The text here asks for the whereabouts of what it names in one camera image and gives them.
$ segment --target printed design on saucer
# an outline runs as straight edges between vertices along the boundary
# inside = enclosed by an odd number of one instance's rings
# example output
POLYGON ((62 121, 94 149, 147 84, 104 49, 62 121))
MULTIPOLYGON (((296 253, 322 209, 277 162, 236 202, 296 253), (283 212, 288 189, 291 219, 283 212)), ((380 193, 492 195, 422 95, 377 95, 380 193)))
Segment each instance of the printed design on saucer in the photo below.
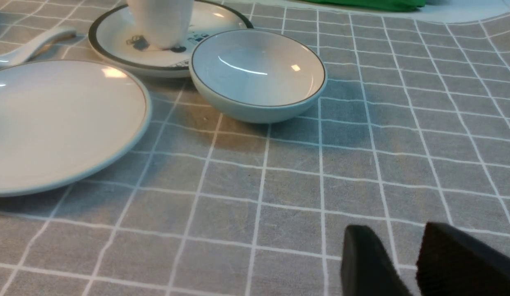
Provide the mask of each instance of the printed design on saucer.
MULTIPOLYGON (((204 39, 209 37, 209 34, 206 33, 196 33, 190 32, 187 35, 186 40, 189 41, 192 45, 198 45, 198 43, 202 42, 204 39)), ((127 45, 132 46, 134 49, 140 52, 152 52, 152 51, 171 51, 174 53, 183 53, 187 51, 187 47, 180 46, 173 49, 156 49, 152 47, 149 42, 145 39, 143 35, 133 35, 131 38, 127 39, 127 45)), ((189 60, 183 60, 182 62, 178 62, 169 67, 188 67, 189 60)))

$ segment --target white plate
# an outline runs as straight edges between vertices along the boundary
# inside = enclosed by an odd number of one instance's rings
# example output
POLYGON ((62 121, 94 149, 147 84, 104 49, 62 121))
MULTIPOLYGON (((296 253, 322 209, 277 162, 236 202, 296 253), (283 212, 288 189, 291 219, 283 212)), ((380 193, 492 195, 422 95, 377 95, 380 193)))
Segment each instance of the white plate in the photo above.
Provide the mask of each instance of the white plate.
POLYGON ((241 13, 214 2, 196 0, 187 38, 179 50, 161 51, 140 35, 127 5, 99 17, 89 30, 89 42, 106 62, 144 76, 189 77, 193 49, 208 36, 228 30, 253 28, 241 13))
POLYGON ((127 153, 151 120, 147 89, 97 62, 0 70, 0 197, 61 187, 127 153))

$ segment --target tableware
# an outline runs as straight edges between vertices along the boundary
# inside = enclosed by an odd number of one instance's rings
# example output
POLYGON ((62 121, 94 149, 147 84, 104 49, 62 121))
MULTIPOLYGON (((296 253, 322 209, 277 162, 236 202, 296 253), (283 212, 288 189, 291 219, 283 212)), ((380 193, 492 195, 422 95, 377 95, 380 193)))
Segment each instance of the tableware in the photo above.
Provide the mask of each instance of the tableware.
POLYGON ((136 26, 158 49, 181 43, 189 29, 194 0, 127 0, 136 26))
POLYGON ((273 32, 233 30, 202 41, 189 64, 204 99, 250 123, 293 118, 315 104, 326 69, 307 46, 273 32))
POLYGON ((105 62, 143 76, 189 77, 194 47, 208 36, 228 30, 253 28, 240 12, 204 0, 195 0, 189 31, 179 49, 161 51, 139 33, 126 5, 99 17, 89 30, 89 41, 105 62))
POLYGON ((79 60, 0 70, 0 197, 86 178, 122 157, 151 120, 145 86, 79 60))
POLYGON ((73 37, 76 35, 76 29, 71 26, 60 26, 52 28, 46 32, 41 33, 36 38, 28 41, 28 43, 21 45, 9 53, 0 55, 0 68, 19 65, 29 60, 35 53, 37 53, 44 45, 50 41, 61 39, 64 37, 73 37))

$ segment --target plate rim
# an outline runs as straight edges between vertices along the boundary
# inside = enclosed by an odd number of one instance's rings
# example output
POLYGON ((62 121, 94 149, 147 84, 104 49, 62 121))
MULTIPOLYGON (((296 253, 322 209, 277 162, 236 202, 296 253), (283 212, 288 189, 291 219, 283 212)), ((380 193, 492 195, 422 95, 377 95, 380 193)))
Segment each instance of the plate rim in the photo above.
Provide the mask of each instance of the plate rim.
MULTIPOLYGON (((230 11, 231 13, 233 13, 234 15, 238 16, 242 22, 244 22, 244 24, 247 26, 247 29, 253 29, 254 26, 253 26, 253 23, 251 23, 251 21, 245 17, 242 13, 240 13, 239 11, 233 9, 233 8, 230 8, 226 5, 222 5, 222 4, 219 4, 219 3, 216 3, 216 2, 211 2, 211 1, 208 1, 208 0, 195 0, 195 2, 203 2, 203 3, 206 3, 206 4, 210 4, 210 5, 214 5, 214 6, 219 6, 223 9, 226 9, 227 11, 230 11)), ((129 7, 127 4, 123 4, 121 6, 118 6, 106 13, 104 13, 103 15, 101 15, 100 17, 98 17, 93 23, 92 25, 90 26, 89 28, 89 32, 88 32, 88 39, 89 39, 89 43, 92 47, 92 49, 94 49, 96 52, 98 52, 99 54, 101 54, 102 56, 104 56, 105 58, 108 58, 109 60, 113 60, 114 62, 119 62, 120 64, 123 64, 125 66, 131 66, 131 67, 136 67, 136 68, 140 68, 140 69, 147 69, 147 70, 156 70, 156 71, 188 71, 189 70, 189 66, 183 66, 183 67, 160 67, 160 66, 151 66, 151 65, 144 65, 144 64, 139 64, 137 62, 131 62, 129 60, 125 60, 123 58, 119 58, 111 53, 109 53, 107 50, 105 50, 101 44, 99 43, 98 39, 97 39, 97 30, 99 29, 99 25, 101 25, 101 23, 103 23, 103 21, 109 17, 110 15, 112 15, 113 13, 119 11, 119 10, 122 10, 123 8, 126 8, 126 7, 129 7)))
POLYGON ((1 71, 5 71, 8 69, 12 69, 19 66, 29 65, 29 64, 36 64, 36 63, 42 63, 42 62, 85 62, 90 64, 96 64, 99 66, 104 67, 111 67, 113 69, 117 69, 125 75, 127 75, 136 85, 140 88, 143 94, 143 100, 145 104, 145 112, 142 118, 141 124, 138 126, 136 132, 132 135, 130 140, 127 142, 127 144, 120 147, 120 149, 116 150, 114 153, 109 154, 103 161, 101 161, 98 165, 91 166, 84 171, 81 171, 76 174, 72 174, 70 176, 65 176, 60 179, 56 179, 51 182, 46 182, 34 186, 28 186, 28 187, 10 187, 10 188, 1 188, 0 189, 0 197, 19 197, 22 195, 28 195, 28 194, 36 194, 41 192, 50 191, 53 189, 57 189, 60 187, 65 187, 67 185, 70 185, 72 183, 76 183, 79 180, 82 180, 84 178, 87 178, 88 176, 92 176, 93 174, 107 168, 108 166, 115 163, 117 160, 121 159, 121 157, 125 156, 125 154, 129 153, 129 151, 138 144, 138 142, 142 139, 142 137, 145 135, 146 131, 148 130, 148 126, 151 123, 152 119, 152 100, 151 95, 149 91, 147 90, 147 87, 133 74, 129 73, 129 71, 126 71, 124 69, 114 67, 112 65, 103 64, 102 62, 95 62, 92 60, 37 60, 34 62, 25 62, 23 64, 19 65, 13 65, 10 67, 5 67, 3 69, 0 69, 1 71))

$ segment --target spoon handle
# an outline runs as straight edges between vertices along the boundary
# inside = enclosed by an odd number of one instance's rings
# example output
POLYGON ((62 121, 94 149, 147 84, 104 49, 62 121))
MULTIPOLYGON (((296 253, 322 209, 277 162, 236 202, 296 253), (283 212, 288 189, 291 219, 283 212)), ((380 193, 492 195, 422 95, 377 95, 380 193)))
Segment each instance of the spoon handle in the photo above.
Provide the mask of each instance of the spoon handle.
POLYGON ((52 28, 46 32, 41 33, 36 38, 28 41, 28 43, 16 49, 16 56, 12 57, 11 62, 12 64, 21 64, 22 62, 26 62, 33 56, 33 54, 39 51, 48 42, 75 35, 76 29, 71 26, 60 26, 52 28))

